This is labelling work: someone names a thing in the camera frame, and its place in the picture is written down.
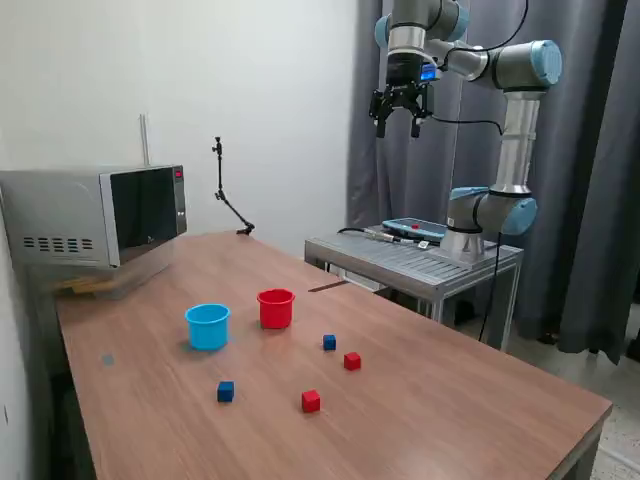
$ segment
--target robotic arm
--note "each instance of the robotic arm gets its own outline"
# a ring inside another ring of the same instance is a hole
[[[435,111],[433,83],[443,70],[507,97],[496,182],[451,193],[448,232],[438,250],[461,266],[484,256],[483,231],[521,235],[533,224],[537,204],[527,177],[538,109],[562,75],[562,54],[554,42],[470,47],[459,41],[468,24],[468,12],[455,0],[395,0],[392,14],[376,24],[378,45],[388,48],[388,67],[386,88],[373,93],[369,111],[383,138],[389,115],[406,108],[413,114],[411,136],[419,137],[421,124]]]

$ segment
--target floor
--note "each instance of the floor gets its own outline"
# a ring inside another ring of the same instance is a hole
[[[627,335],[640,328],[640,305],[631,308]],[[613,365],[604,354],[564,354],[555,347],[513,336],[509,352],[549,373],[610,399],[614,410],[607,421],[601,447],[640,464],[640,363],[623,358]],[[592,480],[640,480],[640,473],[598,452]]]

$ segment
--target blue joint cap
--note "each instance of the blue joint cap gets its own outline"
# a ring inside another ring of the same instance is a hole
[[[467,28],[469,28],[469,10],[458,4],[458,21],[453,28],[453,32],[451,32],[451,35],[447,38],[447,42],[460,40],[467,32]]]
[[[526,198],[516,203],[502,224],[502,232],[505,235],[522,235],[536,219],[538,203],[533,198]]]
[[[322,337],[322,348],[326,351],[333,351],[336,349],[336,336],[335,335],[325,335]]]
[[[389,47],[389,19],[391,15],[380,17],[376,22],[375,37],[376,43],[382,49]]]
[[[540,81],[550,87],[562,76],[562,52],[551,40],[538,40],[531,46],[531,65]]]
[[[461,187],[454,188],[451,190],[451,195],[449,196],[449,200],[457,200],[459,198],[464,197],[474,197],[481,193],[487,193],[489,191],[489,187]]]
[[[233,401],[233,382],[220,382],[218,385],[218,401],[229,403]]]

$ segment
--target wooden board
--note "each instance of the wooden board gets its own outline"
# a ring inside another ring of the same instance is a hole
[[[124,300],[60,299],[98,479],[545,479],[611,409],[358,287],[308,292],[333,282],[220,234],[178,239],[173,265]],[[297,295],[284,331],[259,328],[272,287]],[[187,341],[184,311],[205,302],[232,310],[213,354]],[[350,351],[362,370],[343,369]],[[232,404],[216,402],[221,380]],[[300,411],[309,389],[320,413]]]

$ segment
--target microwave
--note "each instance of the microwave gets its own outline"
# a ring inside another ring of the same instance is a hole
[[[14,260],[117,268],[187,231],[181,165],[0,172]]]

